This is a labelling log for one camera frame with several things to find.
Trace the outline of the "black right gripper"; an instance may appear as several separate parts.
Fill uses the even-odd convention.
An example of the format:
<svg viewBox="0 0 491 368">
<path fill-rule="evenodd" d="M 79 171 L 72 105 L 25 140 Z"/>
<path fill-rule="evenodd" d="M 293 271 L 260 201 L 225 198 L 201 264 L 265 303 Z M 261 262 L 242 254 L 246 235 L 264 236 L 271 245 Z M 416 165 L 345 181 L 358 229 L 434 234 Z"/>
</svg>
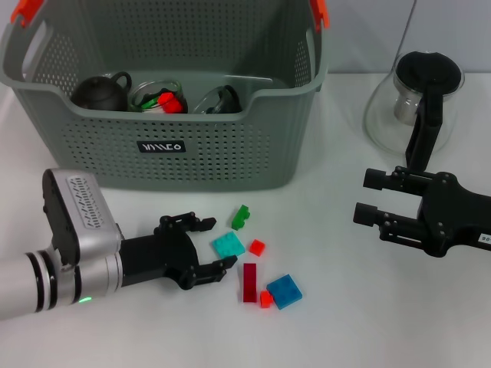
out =
<svg viewBox="0 0 491 368">
<path fill-rule="evenodd" d="M 356 203 L 353 222 L 379 228 L 380 240 L 442 258 L 456 245 L 490 250 L 490 197 L 463 188 L 449 172 L 432 174 L 397 166 L 386 173 L 367 169 L 363 187 L 422 196 L 417 218 Z"/>
</svg>

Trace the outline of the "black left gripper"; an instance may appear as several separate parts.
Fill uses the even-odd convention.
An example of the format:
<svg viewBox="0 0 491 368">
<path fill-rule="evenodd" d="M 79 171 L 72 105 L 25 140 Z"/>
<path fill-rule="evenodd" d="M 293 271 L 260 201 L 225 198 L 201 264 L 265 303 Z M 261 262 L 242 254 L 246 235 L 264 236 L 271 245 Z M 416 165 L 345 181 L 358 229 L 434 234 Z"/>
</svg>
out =
<svg viewBox="0 0 491 368">
<path fill-rule="evenodd" d="M 159 233 L 122 241 L 120 259 L 124 287 L 169 278 L 183 290 L 220 282 L 238 261 L 236 255 L 199 264 L 197 252 L 185 232 L 212 230 L 216 219 L 200 219 L 194 212 L 160 218 Z"/>
</svg>

